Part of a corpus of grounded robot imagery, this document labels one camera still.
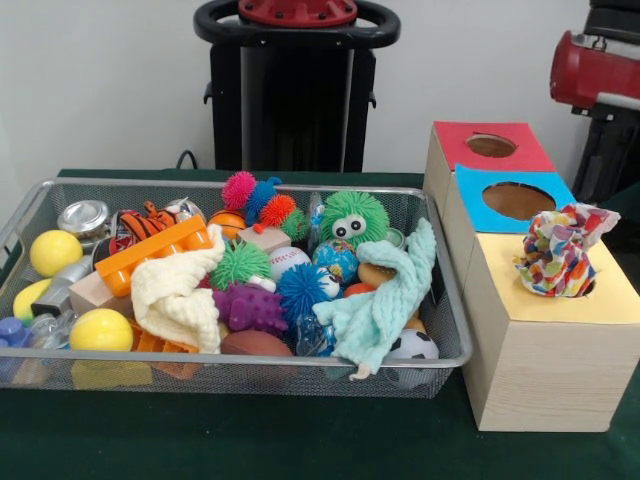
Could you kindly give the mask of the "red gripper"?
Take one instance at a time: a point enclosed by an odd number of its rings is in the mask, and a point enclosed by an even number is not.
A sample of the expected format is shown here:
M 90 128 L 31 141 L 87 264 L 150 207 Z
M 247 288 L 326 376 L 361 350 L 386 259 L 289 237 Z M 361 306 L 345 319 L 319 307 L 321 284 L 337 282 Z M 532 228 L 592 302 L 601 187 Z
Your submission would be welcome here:
M 600 35 L 566 31 L 556 46 L 550 96 L 591 110 L 597 104 L 639 109 L 639 46 Z

